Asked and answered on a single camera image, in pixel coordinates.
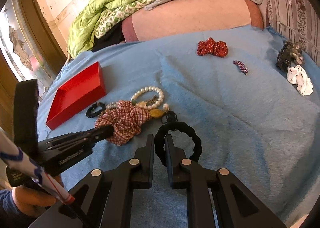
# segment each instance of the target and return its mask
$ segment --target metal pivot screw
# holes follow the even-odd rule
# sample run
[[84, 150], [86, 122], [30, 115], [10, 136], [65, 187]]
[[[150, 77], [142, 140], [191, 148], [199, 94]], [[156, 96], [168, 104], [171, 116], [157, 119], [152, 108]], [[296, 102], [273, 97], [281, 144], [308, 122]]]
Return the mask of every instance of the metal pivot screw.
[[100, 169], [93, 169], [91, 171], [92, 176], [100, 176], [101, 175], [101, 170]]
[[130, 165], [137, 165], [139, 164], [139, 159], [136, 159], [136, 158], [130, 159], [129, 163]]
[[229, 170], [226, 169], [226, 168], [221, 168], [221, 169], [219, 170], [219, 173], [220, 173], [221, 175], [228, 175], [228, 174], [229, 174]]
[[183, 165], [190, 165], [190, 164], [191, 164], [191, 160], [185, 158], [185, 159], [182, 159], [182, 160], [181, 160], [181, 163], [182, 163]]

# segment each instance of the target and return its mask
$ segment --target stained glass window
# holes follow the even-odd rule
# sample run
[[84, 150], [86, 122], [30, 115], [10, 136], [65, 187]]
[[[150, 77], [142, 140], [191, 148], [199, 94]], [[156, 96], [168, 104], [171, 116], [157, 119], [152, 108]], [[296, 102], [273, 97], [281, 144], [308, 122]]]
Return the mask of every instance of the stained glass window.
[[39, 101], [56, 75], [40, 54], [23, 20], [18, 0], [8, 0], [0, 11], [0, 48], [18, 81], [38, 79]]

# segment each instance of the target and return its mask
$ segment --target black lace scrunchie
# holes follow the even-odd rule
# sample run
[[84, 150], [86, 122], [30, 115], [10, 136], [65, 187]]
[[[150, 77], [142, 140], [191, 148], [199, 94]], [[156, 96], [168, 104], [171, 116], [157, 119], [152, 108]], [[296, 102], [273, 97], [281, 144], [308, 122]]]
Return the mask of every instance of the black lace scrunchie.
[[162, 125], [154, 138], [155, 152], [158, 158], [161, 160], [162, 165], [167, 166], [164, 150], [164, 137], [168, 134], [169, 130], [178, 130], [180, 132], [184, 132], [192, 138], [195, 146], [193, 147], [193, 154], [189, 157], [189, 159], [198, 162], [202, 153], [201, 139], [197, 136], [195, 130], [186, 123], [172, 121]]
[[[93, 112], [96, 108], [101, 107], [100, 110]], [[92, 104], [92, 106], [87, 110], [86, 116], [87, 118], [95, 118], [97, 117], [101, 112], [106, 110], [106, 105], [103, 104], [102, 102], [96, 102]]]

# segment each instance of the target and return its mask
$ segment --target person's arm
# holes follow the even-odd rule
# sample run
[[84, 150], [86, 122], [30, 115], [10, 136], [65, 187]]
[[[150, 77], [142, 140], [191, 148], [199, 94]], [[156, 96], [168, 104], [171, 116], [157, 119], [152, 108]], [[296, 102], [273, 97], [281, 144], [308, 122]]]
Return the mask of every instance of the person's arm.
[[[55, 178], [60, 184], [61, 178]], [[25, 186], [18, 186], [12, 191], [0, 191], [1, 228], [28, 228], [44, 212], [44, 207], [56, 203], [56, 198], [46, 193]]]

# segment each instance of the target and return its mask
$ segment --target white polka dot scrunchie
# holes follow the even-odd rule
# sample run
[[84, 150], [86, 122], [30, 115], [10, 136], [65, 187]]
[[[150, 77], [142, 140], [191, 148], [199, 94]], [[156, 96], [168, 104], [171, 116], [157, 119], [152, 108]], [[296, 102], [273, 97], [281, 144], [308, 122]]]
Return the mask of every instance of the white polka dot scrunchie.
[[288, 67], [287, 80], [291, 84], [297, 84], [297, 91], [301, 95], [310, 95], [313, 92], [313, 85], [306, 71], [300, 66]]

